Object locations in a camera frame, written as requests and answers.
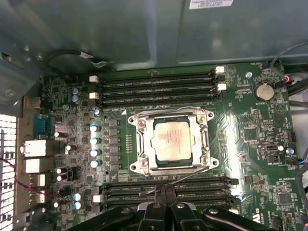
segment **red wire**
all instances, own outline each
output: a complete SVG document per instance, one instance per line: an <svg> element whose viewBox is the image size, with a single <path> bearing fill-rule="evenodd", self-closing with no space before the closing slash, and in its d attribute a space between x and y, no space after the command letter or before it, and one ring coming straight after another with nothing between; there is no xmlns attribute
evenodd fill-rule
<svg viewBox="0 0 308 231"><path fill-rule="evenodd" d="M5 163L7 163L10 167L12 167L12 168L14 169L14 181L15 181L16 184L18 184L18 185L20 185L20 186L22 186L22 187L28 189L28 190L31 191L31 192L34 192L34 193L36 192L36 193L38 193L38 194L42 194L42 195L45 195L45 196L47 196L47 197L51 197L51 198L59 198L59 197L60 197L60 196L55 195L55 194L49 194L49 193L46 193L46 192L41 192L41 191L39 191L39 190L37 190L37 189L31 187L30 185L25 185L25 184L23 184L22 182L20 182L20 181L17 179L17 171L16 171L16 169L15 169L15 166L12 165L9 161L7 161L7 160L5 160L5 159L3 159L3 158L1 158L1 157L0 157L0 160L4 161Z"/></svg>

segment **integrated circuit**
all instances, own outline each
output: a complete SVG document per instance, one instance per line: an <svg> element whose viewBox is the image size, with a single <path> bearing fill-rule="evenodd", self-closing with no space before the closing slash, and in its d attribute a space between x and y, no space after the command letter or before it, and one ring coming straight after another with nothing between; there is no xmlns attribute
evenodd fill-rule
<svg viewBox="0 0 308 231"><path fill-rule="evenodd" d="M289 205L292 203L292 198L289 193L280 193L278 194L279 204L281 205Z"/></svg>

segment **black capacitor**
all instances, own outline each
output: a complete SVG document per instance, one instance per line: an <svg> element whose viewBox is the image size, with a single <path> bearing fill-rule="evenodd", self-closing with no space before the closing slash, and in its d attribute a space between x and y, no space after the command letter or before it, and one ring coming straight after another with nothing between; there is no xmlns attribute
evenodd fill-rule
<svg viewBox="0 0 308 231"><path fill-rule="evenodd" d="M54 133L54 136L55 136L55 137L63 138L63 137L66 137L66 134L65 134L64 132L56 131L56 132Z"/></svg>
<svg viewBox="0 0 308 231"><path fill-rule="evenodd" d="M57 174L62 174L62 173L66 173L67 172L67 168L66 167L59 167L56 170Z"/></svg>
<svg viewBox="0 0 308 231"><path fill-rule="evenodd" d="M63 181L67 179L67 174L61 174L57 176L57 181Z"/></svg>
<svg viewBox="0 0 308 231"><path fill-rule="evenodd" d="M65 149L66 149L67 151L74 151L74 150L77 150L77 146L76 146L76 145L67 145L67 146L65 147Z"/></svg>

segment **gray metal wall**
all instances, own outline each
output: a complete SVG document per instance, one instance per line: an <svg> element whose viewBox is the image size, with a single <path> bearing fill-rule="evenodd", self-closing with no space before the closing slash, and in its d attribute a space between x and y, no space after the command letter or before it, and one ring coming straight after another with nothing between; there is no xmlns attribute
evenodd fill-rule
<svg viewBox="0 0 308 231"><path fill-rule="evenodd" d="M11 83L17 92L10 103L39 81L36 65L54 49L81 49L128 70L261 60L307 39L306 0L234 0L230 7L199 10L189 10L189 3L0 1L0 51L26 63L20 71L0 62L3 89ZM292 54L306 55L307 49ZM89 67L76 57L64 57L61 64L75 71Z"/></svg>

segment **motherboard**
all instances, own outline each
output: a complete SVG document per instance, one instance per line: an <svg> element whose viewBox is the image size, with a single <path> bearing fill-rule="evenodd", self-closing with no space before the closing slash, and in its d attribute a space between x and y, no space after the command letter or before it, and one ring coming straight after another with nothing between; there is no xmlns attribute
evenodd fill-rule
<svg viewBox="0 0 308 231"><path fill-rule="evenodd" d="M179 201L302 230L282 81L263 63L46 77L34 132L60 147L51 177L61 194L52 201L57 229L118 205L137 209L154 201L157 184L207 167L175 184Z"/></svg>

